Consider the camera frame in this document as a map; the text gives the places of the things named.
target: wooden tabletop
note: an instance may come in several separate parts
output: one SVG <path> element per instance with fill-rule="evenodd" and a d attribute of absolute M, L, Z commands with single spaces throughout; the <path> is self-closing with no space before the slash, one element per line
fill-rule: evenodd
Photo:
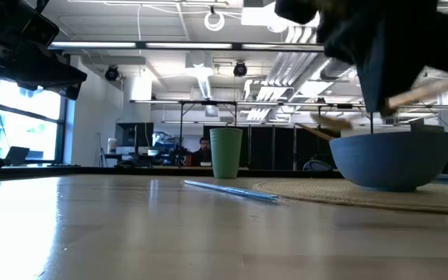
<path fill-rule="evenodd" d="M 448 279 L 448 215 L 275 205 L 184 179 L 262 181 L 1 182 L 0 279 Z"/>

